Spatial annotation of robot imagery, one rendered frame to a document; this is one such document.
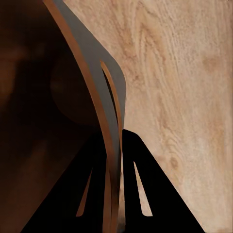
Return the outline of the trash can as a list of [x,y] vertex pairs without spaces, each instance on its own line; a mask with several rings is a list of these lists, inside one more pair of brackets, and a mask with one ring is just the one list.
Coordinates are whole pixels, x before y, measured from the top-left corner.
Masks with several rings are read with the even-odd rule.
[[119,64],[62,0],[0,0],[0,233],[23,230],[98,131],[102,233],[117,233],[125,102]]

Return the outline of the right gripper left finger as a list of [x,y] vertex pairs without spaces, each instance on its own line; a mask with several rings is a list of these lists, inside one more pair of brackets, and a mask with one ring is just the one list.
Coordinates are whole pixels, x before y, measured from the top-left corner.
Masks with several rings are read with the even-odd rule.
[[[89,136],[20,233],[102,233],[106,148]],[[84,212],[76,216],[90,173]]]

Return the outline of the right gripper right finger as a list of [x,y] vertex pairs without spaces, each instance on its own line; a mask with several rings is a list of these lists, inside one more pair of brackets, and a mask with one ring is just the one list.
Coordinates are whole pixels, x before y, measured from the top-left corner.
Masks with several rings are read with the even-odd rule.
[[[205,233],[141,137],[122,130],[125,233]],[[141,210],[136,164],[153,216]]]

